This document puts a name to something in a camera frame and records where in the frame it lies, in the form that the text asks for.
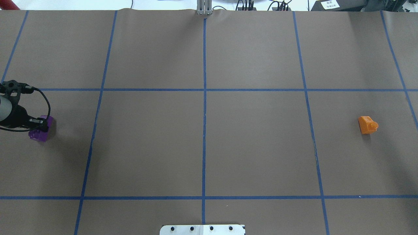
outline red object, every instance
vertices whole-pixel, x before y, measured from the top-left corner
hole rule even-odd
[[[0,0],[2,10],[20,10],[12,0]]]

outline orange block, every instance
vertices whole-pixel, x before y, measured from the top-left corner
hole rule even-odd
[[[379,125],[373,121],[369,116],[359,117],[360,131],[362,134],[371,134],[377,131]]]

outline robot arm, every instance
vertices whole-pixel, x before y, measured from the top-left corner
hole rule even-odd
[[[48,115],[46,118],[34,118],[28,115],[25,108],[18,105],[21,94],[32,94],[38,91],[48,104]],[[48,131],[47,120],[51,113],[51,106],[44,93],[36,88],[19,83],[15,80],[0,84],[0,130],[13,132],[26,132],[31,130]],[[13,130],[13,128],[25,128],[25,130]]]

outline vertical blue line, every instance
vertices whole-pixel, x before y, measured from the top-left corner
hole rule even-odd
[[[112,49],[112,40],[113,40],[113,33],[115,31],[116,16],[117,16],[117,10],[115,11],[115,15],[113,17],[112,32],[110,33],[110,40],[109,40],[109,47],[107,49],[106,63],[104,64],[102,86],[100,88],[99,101],[97,103],[96,117],[94,118],[92,139],[90,141],[90,149],[89,149],[89,155],[87,157],[86,171],[84,172],[83,187],[82,187],[82,190],[81,190],[81,199],[80,199],[80,204],[79,204],[79,210],[78,210],[78,213],[77,213],[77,220],[76,220],[76,226],[75,226],[75,229],[74,229],[74,235],[77,235],[77,233],[78,233],[81,212],[82,212],[82,209],[83,209],[84,193],[86,191],[87,176],[89,175],[90,161],[91,161],[91,158],[92,158],[93,142],[94,142],[94,138],[95,138],[95,135],[96,135],[97,118],[99,117],[100,105],[102,103],[103,89],[105,87],[107,65],[109,63],[110,50]]]
[[[206,224],[206,18],[203,20],[203,151],[202,151],[202,224]]]
[[[403,91],[405,92],[406,100],[408,101],[409,109],[411,110],[412,118],[414,119],[414,122],[415,122],[415,127],[418,130],[417,117],[415,116],[414,108],[412,107],[411,100],[409,99],[408,91],[405,86],[405,82],[403,81],[402,73],[400,72],[398,60],[396,59],[395,52],[393,51],[392,43],[390,42],[389,33],[387,32],[386,22],[385,22],[385,18],[383,16],[382,11],[380,11],[380,16],[382,17],[383,28],[385,29],[387,43],[389,44],[390,52],[392,53],[393,61],[395,62],[395,66],[398,71],[400,82],[402,83]]]
[[[293,23],[295,25],[296,43],[297,43],[297,46],[298,46],[298,53],[299,53],[299,63],[301,65],[303,89],[305,90],[305,100],[306,100],[306,108],[308,110],[309,126],[311,128],[311,137],[312,137],[312,141],[313,141],[313,147],[314,147],[314,150],[315,150],[316,174],[318,175],[319,191],[321,193],[322,212],[324,214],[325,231],[326,231],[326,234],[329,235],[328,217],[326,215],[324,190],[322,188],[321,170],[319,168],[318,151],[316,149],[314,126],[312,124],[312,115],[311,115],[311,107],[309,105],[308,88],[306,86],[305,71],[303,69],[301,45],[300,45],[300,42],[299,42],[299,35],[298,35],[298,26],[297,26],[297,23],[296,23],[296,14],[295,14],[294,11],[292,13],[293,13]]]
[[[2,83],[4,82],[4,79],[6,78],[7,70],[9,69],[10,62],[12,61],[13,54],[15,53],[16,46],[18,45],[19,38],[20,38],[20,35],[22,34],[22,30],[23,30],[23,27],[25,26],[25,22],[26,22],[26,19],[28,17],[28,14],[29,14],[29,11],[27,10],[26,14],[25,14],[25,17],[23,18],[22,25],[20,26],[18,36],[16,37],[15,44],[13,45],[12,52],[10,53],[9,60],[7,61],[6,68],[4,69],[3,77],[1,78]]]

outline blue grid line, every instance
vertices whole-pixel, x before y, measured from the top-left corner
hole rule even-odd
[[[15,53],[16,46],[18,45],[20,35],[22,34],[23,27],[25,25],[26,19],[28,18],[29,11],[26,11],[25,17],[23,18],[22,25],[20,26],[20,30],[18,36],[16,37],[15,44],[13,45],[12,52],[10,53],[9,60],[7,61],[6,68],[4,69],[3,77],[1,78],[1,82],[4,82],[6,78],[7,70],[9,69],[10,63],[12,62],[13,54]]]
[[[80,200],[82,197],[66,196],[0,196],[0,200]],[[83,200],[202,200],[202,196],[97,196],[83,197]],[[206,200],[304,200],[304,199],[379,199],[417,198],[416,194],[388,195],[308,195],[308,196],[205,196]]]
[[[100,91],[100,88],[40,88],[42,91]],[[307,88],[308,92],[404,92],[404,89],[328,89]],[[418,92],[418,89],[406,89]],[[202,88],[104,88],[103,91],[203,92]],[[303,88],[207,88],[207,92],[304,92]]]
[[[300,42],[299,42],[299,35],[298,35],[298,25],[297,25],[297,22],[296,22],[295,12],[293,11],[292,13],[293,13],[293,23],[295,25],[296,44],[298,46],[299,63],[300,63],[300,66],[301,66],[303,88],[305,89],[306,108],[308,110],[309,125],[311,127],[311,136],[312,136],[312,141],[313,141],[313,147],[314,147],[314,150],[315,150],[316,173],[318,175],[319,192],[321,193],[321,197],[322,197],[321,202],[322,202],[322,212],[324,214],[325,231],[326,231],[326,234],[329,235],[328,217],[326,215],[326,207],[325,207],[325,199],[324,199],[324,190],[323,190],[323,187],[322,187],[321,170],[319,168],[318,151],[316,149],[314,126],[313,126],[313,123],[312,123],[312,115],[311,115],[311,107],[309,105],[308,89],[307,89],[307,86],[306,86],[305,71],[303,69],[301,45],[300,45]]]
[[[91,161],[91,158],[92,158],[93,142],[94,142],[94,138],[95,138],[95,135],[96,135],[97,118],[99,117],[100,104],[102,103],[103,89],[105,87],[107,65],[109,63],[110,51],[112,49],[112,40],[113,40],[113,33],[115,31],[116,16],[117,16],[117,10],[115,11],[115,15],[113,17],[112,31],[110,33],[110,39],[109,39],[109,48],[107,49],[106,63],[104,64],[102,86],[100,87],[100,95],[99,95],[99,101],[97,103],[96,117],[94,118],[92,139],[90,141],[89,155],[87,157],[86,171],[84,173],[83,187],[82,187],[82,191],[81,191],[81,199],[80,199],[80,204],[79,204],[79,210],[78,210],[78,213],[77,213],[76,226],[74,228],[74,235],[77,235],[77,233],[78,233],[78,227],[79,227],[79,224],[80,224],[81,212],[82,212],[82,209],[83,209],[84,193],[86,191],[87,176],[89,175],[90,161]]]
[[[393,51],[392,43],[390,42],[389,33],[387,32],[387,28],[386,28],[385,18],[383,16],[383,11],[380,11],[380,16],[382,17],[382,23],[383,23],[383,28],[385,29],[387,43],[389,44],[389,49],[390,49],[390,52],[392,53],[393,61],[395,62],[396,70],[398,71],[400,82],[402,83],[402,87],[403,87],[403,90],[405,92],[406,100],[408,101],[409,109],[411,110],[412,118],[414,119],[414,122],[415,122],[415,127],[418,130],[417,117],[415,116],[414,108],[412,107],[411,100],[409,99],[408,91],[407,91],[406,86],[405,86],[405,82],[403,81],[402,73],[400,72],[398,60],[396,59],[395,52]]]
[[[206,18],[203,19],[202,224],[206,224]]]

